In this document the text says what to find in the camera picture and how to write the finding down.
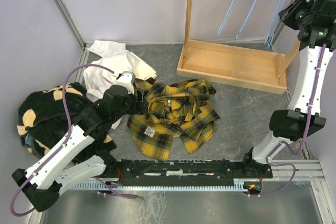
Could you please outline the aluminium corner post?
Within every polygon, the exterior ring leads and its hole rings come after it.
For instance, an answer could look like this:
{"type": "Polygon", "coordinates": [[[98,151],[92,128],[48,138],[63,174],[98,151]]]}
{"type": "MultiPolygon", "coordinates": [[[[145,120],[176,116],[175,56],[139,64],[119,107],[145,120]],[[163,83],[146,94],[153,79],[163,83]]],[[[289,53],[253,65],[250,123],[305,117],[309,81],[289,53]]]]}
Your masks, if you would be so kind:
{"type": "Polygon", "coordinates": [[[77,44],[81,48],[85,48],[86,43],[85,43],[84,39],[82,38],[78,28],[76,27],[75,22],[72,19],[72,16],[71,16],[67,6],[63,2],[63,0],[53,0],[53,2],[56,5],[58,11],[60,12],[63,20],[65,21],[65,23],[67,25],[67,27],[69,28],[71,34],[75,38],[77,44]]]}

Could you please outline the white shirt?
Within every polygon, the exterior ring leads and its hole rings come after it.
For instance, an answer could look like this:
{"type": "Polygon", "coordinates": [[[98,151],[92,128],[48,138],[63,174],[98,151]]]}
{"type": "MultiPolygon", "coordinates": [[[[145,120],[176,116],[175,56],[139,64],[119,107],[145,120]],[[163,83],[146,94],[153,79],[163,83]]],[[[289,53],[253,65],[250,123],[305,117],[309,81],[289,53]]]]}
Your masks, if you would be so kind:
{"type": "Polygon", "coordinates": [[[88,51],[100,56],[93,61],[94,65],[101,65],[114,71],[111,73],[98,67],[87,67],[83,72],[83,79],[87,89],[87,97],[95,102],[103,97],[103,93],[111,85],[117,83],[117,77],[123,72],[133,72],[140,80],[155,79],[157,72],[136,54],[126,49],[125,43],[96,40],[88,51]]]}

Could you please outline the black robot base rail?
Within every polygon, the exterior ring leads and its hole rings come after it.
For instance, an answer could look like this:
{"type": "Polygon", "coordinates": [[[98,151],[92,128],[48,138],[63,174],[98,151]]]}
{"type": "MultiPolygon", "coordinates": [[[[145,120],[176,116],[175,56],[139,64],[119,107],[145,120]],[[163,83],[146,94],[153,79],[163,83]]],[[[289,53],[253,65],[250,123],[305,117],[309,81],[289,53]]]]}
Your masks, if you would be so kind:
{"type": "Polygon", "coordinates": [[[247,153],[242,161],[218,160],[114,160],[102,178],[120,178],[124,186],[232,186],[234,179],[273,178],[267,164],[252,161],[247,153]]]}

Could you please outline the black floral blanket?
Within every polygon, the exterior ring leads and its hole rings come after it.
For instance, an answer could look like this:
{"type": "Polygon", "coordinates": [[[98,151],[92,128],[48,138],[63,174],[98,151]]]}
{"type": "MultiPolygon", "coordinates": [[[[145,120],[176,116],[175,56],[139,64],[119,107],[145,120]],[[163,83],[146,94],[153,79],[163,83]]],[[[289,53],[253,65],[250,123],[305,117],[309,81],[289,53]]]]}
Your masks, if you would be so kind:
{"type": "MultiPolygon", "coordinates": [[[[80,112],[91,106],[87,90],[79,82],[66,84],[66,103],[71,122],[80,112]]],[[[22,146],[38,158],[45,156],[68,131],[68,121],[62,102],[62,85],[50,90],[31,93],[18,109],[18,134],[22,146]]],[[[89,159],[98,150],[108,152],[117,146],[103,133],[83,149],[72,162],[76,165],[89,159]]]]}

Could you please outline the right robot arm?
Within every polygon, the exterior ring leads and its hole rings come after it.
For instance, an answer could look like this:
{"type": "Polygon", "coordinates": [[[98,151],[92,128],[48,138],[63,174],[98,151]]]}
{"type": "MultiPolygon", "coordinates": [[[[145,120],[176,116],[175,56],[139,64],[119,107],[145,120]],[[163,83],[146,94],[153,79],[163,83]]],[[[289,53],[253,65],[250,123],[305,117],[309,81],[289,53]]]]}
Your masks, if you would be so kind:
{"type": "Polygon", "coordinates": [[[269,133],[245,154],[241,172],[246,177],[264,174],[284,147],[306,141],[326,124],[320,116],[320,95],[335,50],[335,0],[295,0],[278,15],[284,25],[299,32],[299,73],[288,107],[273,112],[269,133]]]}

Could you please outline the wooden clothes rack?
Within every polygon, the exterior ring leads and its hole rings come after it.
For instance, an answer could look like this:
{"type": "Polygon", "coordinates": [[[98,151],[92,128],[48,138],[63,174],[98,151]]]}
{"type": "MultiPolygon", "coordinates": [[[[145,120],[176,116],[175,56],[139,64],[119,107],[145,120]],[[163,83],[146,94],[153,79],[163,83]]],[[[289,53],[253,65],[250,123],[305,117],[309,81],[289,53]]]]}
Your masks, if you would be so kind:
{"type": "Polygon", "coordinates": [[[303,54],[299,41],[284,55],[192,40],[191,12],[192,0],[187,0],[185,38],[177,75],[277,94],[286,91],[286,70],[297,54],[303,54]]]}

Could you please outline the yellow plaid shirt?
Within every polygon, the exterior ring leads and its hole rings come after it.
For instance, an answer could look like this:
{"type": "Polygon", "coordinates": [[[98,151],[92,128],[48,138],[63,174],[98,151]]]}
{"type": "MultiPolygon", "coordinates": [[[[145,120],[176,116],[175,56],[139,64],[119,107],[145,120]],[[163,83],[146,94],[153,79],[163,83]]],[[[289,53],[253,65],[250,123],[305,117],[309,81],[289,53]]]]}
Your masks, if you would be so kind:
{"type": "Polygon", "coordinates": [[[206,80],[171,85],[149,78],[135,81],[147,103],[145,113],[129,117],[127,125],[137,148],[147,157],[168,159],[175,138],[192,154],[215,133],[220,117],[210,103],[216,89],[206,80]]]}

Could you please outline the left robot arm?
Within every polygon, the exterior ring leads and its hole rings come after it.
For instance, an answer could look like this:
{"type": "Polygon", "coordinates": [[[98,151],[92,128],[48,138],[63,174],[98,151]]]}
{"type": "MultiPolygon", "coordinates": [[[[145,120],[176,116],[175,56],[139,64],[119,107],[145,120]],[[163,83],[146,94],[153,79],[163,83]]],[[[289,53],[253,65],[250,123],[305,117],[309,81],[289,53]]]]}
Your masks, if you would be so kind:
{"type": "Polygon", "coordinates": [[[33,209],[47,210],[63,193],[90,177],[112,176],[117,170],[117,160],[107,150],[94,148],[87,160],[69,169],[66,166],[118,119],[126,114],[144,114],[145,107],[141,88],[112,85],[102,99],[71,122],[68,132],[48,154],[28,169],[16,169],[12,178],[33,209]]]}

